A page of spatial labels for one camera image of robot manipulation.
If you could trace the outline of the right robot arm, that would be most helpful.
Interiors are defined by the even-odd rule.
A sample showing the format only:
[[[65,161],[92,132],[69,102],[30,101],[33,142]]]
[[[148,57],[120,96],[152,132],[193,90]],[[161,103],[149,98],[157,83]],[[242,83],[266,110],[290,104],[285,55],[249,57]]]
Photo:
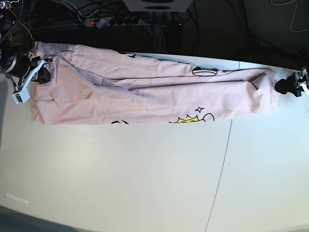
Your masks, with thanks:
[[[41,57],[33,56],[35,40],[27,22],[35,6],[34,0],[2,0],[0,2],[0,73],[14,87],[22,86],[26,76],[39,65]],[[27,38],[13,41],[13,32],[20,28]]]

